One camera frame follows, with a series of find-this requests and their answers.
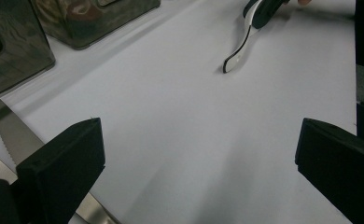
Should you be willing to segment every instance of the knife blade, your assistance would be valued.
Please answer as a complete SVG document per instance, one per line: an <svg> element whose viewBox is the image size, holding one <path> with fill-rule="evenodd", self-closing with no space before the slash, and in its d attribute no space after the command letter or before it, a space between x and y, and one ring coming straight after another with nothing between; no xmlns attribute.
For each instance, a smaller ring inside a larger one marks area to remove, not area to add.
<svg viewBox="0 0 364 224"><path fill-rule="evenodd" d="M16 164L20 164L44 146L43 141L1 99L0 135ZM80 204L77 214L92 224L119 224L90 193Z"/></svg>

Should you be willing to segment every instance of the metal container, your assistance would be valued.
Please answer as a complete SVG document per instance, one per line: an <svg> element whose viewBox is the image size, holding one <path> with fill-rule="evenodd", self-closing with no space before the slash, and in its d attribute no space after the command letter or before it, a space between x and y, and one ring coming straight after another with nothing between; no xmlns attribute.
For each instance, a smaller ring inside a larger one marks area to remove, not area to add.
<svg viewBox="0 0 364 224"><path fill-rule="evenodd" d="M29 0L0 0L0 93L55 63Z"/></svg>
<svg viewBox="0 0 364 224"><path fill-rule="evenodd" d="M155 7L161 0L32 0L45 32L74 49L84 49L104 35Z"/></svg>

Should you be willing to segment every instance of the serrated knife blade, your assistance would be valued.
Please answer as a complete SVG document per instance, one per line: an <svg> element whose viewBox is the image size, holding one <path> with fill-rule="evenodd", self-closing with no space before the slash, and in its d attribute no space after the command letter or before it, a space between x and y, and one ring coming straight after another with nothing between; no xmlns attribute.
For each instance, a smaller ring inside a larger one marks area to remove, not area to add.
<svg viewBox="0 0 364 224"><path fill-rule="evenodd" d="M16 164L44 146L44 142L1 99L0 135ZM83 199L77 214L90 224L119 224L90 193Z"/></svg>
<svg viewBox="0 0 364 224"><path fill-rule="evenodd" d="M45 145L1 99L0 134L17 165Z"/></svg>

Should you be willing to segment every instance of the table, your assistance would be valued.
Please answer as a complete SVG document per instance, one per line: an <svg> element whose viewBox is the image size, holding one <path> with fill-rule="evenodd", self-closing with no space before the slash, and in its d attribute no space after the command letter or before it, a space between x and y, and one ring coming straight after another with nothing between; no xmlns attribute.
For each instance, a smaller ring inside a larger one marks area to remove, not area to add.
<svg viewBox="0 0 364 224"><path fill-rule="evenodd" d="M45 142L101 118L91 193L123 224L349 223L294 154L303 118L355 133L355 1L282 6L223 75L246 3L163 0L81 51L50 37L55 67L2 99Z"/></svg>

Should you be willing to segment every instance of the black handle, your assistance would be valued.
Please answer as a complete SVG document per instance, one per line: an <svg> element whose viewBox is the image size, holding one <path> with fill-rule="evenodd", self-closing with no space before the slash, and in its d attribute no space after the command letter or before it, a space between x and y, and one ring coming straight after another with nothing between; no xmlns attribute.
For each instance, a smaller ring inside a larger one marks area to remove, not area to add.
<svg viewBox="0 0 364 224"><path fill-rule="evenodd" d="M244 8L244 17L246 16L246 13L248 13L249 9L252 8L252 6L254 6L254 4L257 2L258 0L249 1L249 3ZM255 12L252 25L256 29L260 29L265 26L283 3L284 0L263 0Z"/></svg>

